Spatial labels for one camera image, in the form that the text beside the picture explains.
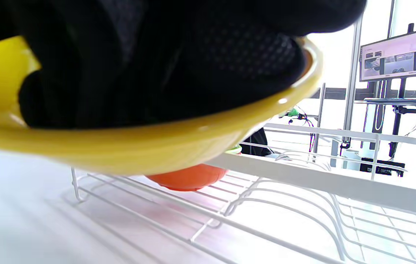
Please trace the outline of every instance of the monitor stand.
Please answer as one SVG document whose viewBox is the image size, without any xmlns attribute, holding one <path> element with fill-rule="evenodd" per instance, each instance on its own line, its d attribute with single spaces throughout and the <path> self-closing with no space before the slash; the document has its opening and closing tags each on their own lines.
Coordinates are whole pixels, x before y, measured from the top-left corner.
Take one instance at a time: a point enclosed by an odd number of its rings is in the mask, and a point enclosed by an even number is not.
<svg viewBox="0 0 416 264">
<path fill-rule="evenodd" d="M 414 31 L 414 24 L 410 23 L 408 28 L 407 28 L 407 33 L 411 33 L 413 31 Z M 398 98 L 404 98 L 405 97 L 406 81 L 407 81 L 406 77 L 401 78 L 401 86 L 399 87 L 399 92 L 397 94 Z M 401 117 L 402 117 L 402 114 L 397 111 L 395 113 L 395 117 L 394 117 L 394 127 L 392 129 L 392 135 L 398 135 L 399 134 L 399 128 L 401 126 Z M 394 158 L 396 150 L 397 150 L 397 142 L 389 143 L 389 157 L 391 157 L 391 159 Z"/>
</svg>

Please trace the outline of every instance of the metal pole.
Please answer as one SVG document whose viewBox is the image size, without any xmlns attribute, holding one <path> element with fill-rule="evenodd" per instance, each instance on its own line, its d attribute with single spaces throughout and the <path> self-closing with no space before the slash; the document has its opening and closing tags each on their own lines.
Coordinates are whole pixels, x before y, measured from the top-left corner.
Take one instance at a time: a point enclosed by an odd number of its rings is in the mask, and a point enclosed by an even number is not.
<svg viewBox="0 0 416 264">
<path fill-rule="evenodd" d="M 374 148 L 373 167 L 371 168 L 371 180 L 374 180 L 376 174 L 377 153 L 379 152 L 379 145 L 381 144 L 381 134 L 376 134 L 376 147 Z"/>
<path fill-rule="evenodd" d="M 408 28 L 407 28 L 407 33 L 411 33 L 413 31 L 414 31 L 414 24 L 410 23 Z M 398 98 L 404 98 L 405 97 L 406 82 L 407 82 L 407 78 L 406 77 L 401 77 L 401 86 L 399 87 L 399 92 L 397 93 Z M 399 129 L 400 129 L 400 126 L 401 126 L 401 117 L 402 117 L 402 115 L 399 114 L 398 112 L 396 112 L 395 117 L 394 117 L 394 127 L 392 129 L 392 135 L 398 135 L 399 134 Z M 391 159 L 394 158 L 396 150 L 397 150 L 397 142 L 389 143 L 389 157 L 391 157 Z"/>
<path fill-rule="evenodd" d="M 325 100 L 325 82 L 322 84 L 321 91 L 320 91 L 320 97 L 319 97 L 319 115 L 317 117 L 317 127 L 321 127 L 321 121 L 322 121 L 322 109 L 324 107 L 324 100 Z M 319 148 L 319 137 L 320 134 L 315 134 L 315 140 L 313 145 L 313 152 L 317 153 L 317 149 Z"/>
<path fill-rule="evenodd" d="M 359 19 L 354 23 L 352 61 L 350 68 L 349 86 L 347 87 L 347 93 L 345 95 L 346 106 L 343 130 L 350 130 L 352 125 L 353 104 L 356 92 L 356 74 L 360 57 L 360 37 L 362 23 L 363 16 L 359 17 Z M 344 137 L 343 141 L 347 142 L 350 141 L 350 139 Z"/>
</svg>

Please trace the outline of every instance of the black mesh fabric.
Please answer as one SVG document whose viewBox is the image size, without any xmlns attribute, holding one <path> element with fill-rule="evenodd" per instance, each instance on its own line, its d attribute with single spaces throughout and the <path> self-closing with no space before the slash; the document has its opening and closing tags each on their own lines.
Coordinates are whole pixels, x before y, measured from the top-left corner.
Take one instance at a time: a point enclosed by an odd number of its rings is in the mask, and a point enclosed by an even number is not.
<svg viewBox="0 0 416 264">
<path fill-rule="evenodd" d="M 266 98 L 288 89 L 304 70 L 296 37 L 347 27 L 366 5 L 366 0 L 7 1 L 42 65 L 22 84 L 22 116 L 30 127 L 53 129 L 147 125 Z"/>
</svg>

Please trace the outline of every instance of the computer monitor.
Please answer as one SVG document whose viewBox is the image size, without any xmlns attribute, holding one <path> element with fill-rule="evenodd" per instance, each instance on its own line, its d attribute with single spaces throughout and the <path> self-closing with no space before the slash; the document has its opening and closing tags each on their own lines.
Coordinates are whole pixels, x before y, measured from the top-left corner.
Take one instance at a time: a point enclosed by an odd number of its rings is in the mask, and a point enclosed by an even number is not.
<svg viewBox="0 0 416 264">
<path fill-rule="evenodd" d="M 360 82 L 416 76 L 416 32 L 361 46 Z"/>
</svg>

